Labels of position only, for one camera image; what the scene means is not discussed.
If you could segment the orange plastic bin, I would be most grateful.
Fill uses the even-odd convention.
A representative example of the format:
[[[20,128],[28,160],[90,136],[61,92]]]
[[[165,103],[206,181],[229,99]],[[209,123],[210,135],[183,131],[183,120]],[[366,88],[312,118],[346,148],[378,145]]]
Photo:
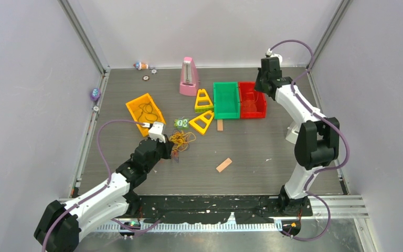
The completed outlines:
[[[143,94],[127,102],[125,105],[134,121],[142,123],[153,123],[157,121],[166,124],[161,110],[149,93]]]

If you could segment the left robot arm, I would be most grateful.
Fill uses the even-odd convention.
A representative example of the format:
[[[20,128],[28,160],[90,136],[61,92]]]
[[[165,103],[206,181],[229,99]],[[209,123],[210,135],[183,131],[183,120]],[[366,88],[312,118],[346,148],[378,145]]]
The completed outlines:
[[[74,251],[79,243],[105,222],[125,215],[134,217],[140,198],[134,189],[143,183],[161,159],[170,159],[174,143],[147,138],[111,177],[85,194],[65,203],[49,203],[34,231],[45,251]]]

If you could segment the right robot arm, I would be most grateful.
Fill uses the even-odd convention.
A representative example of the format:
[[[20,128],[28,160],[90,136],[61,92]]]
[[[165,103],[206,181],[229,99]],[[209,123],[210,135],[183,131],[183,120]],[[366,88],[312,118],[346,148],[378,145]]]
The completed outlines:
[[[298,127],[294,144],[297,164],[277,201],[281,213],[293,215],[305,205],[319,171],[337,159],[340,123],[336,118],[325,117],[305,99],[290,77],[283,77],[277,56],[261,59],[254,89],[282,105]]]

